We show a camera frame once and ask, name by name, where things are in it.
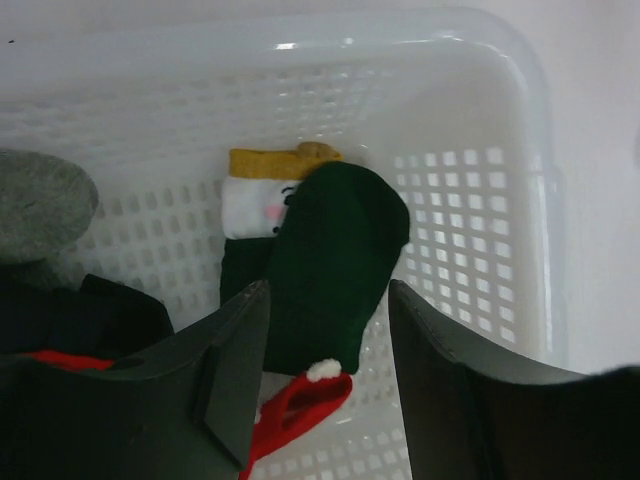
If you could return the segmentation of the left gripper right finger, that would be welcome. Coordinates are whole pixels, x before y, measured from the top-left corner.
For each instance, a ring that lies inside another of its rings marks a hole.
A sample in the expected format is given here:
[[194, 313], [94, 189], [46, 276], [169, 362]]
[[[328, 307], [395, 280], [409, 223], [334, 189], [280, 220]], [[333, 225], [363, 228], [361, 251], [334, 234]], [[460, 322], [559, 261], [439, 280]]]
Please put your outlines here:
[[406, 283], [388, 291], [416, 479], [635, 479], [639, 370], [583, 375], [502, 347]]

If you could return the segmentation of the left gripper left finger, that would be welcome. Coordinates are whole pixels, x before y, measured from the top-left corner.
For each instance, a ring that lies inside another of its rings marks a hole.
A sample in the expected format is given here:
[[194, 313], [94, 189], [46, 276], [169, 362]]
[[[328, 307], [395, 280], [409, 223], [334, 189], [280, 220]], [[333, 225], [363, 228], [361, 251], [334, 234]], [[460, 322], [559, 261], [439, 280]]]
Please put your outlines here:
[[1, 360], [5, 479], [234, 479], [249, 462], [269, 330], [257, 281], [106, 370]]

